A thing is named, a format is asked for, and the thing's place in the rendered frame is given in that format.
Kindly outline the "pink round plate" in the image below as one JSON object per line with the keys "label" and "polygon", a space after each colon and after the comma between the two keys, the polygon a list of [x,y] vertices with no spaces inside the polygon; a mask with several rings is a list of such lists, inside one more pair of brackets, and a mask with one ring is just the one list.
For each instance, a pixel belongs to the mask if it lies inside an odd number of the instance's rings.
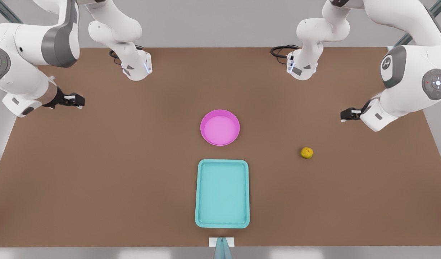
{"label": "pink round plate", "polygon": [[238,137],[240,123],[237,117],[228,110],[213,110],[203,117],[200,132],[208,143],[225,146],[234,142]]}

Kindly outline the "teal rectangular tray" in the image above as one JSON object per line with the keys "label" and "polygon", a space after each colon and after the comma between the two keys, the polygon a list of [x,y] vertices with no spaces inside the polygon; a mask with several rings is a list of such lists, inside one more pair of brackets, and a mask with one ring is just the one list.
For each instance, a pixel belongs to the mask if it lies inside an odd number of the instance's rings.
{"label": "teal rectangular tray", "polygon": [[199,162],[195,222],[201,228],[246,228],[250,224],[246,161],[203,159]]}

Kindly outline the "silver frame post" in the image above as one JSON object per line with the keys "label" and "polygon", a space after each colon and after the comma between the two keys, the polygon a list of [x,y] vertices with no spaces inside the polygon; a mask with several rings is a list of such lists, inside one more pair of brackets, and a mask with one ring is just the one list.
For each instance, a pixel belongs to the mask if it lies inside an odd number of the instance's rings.
{"label": "silver frame post", "polygon": [[0,14],[10,23],[23,24],[24,22],[18,18],[15,13],[6,5],[3,0],[0,0]]}
{"label": "silver frame post", "polygon": [[388,26],[409,34],[418,46],[441,46],[441,28],[419,0],[389,0]]}
{"label": "silver frame post", "polygon": [[213,259],[234,259],[231,247],[234,247],[234,237],[210,237],[209,247],[214,247]]}

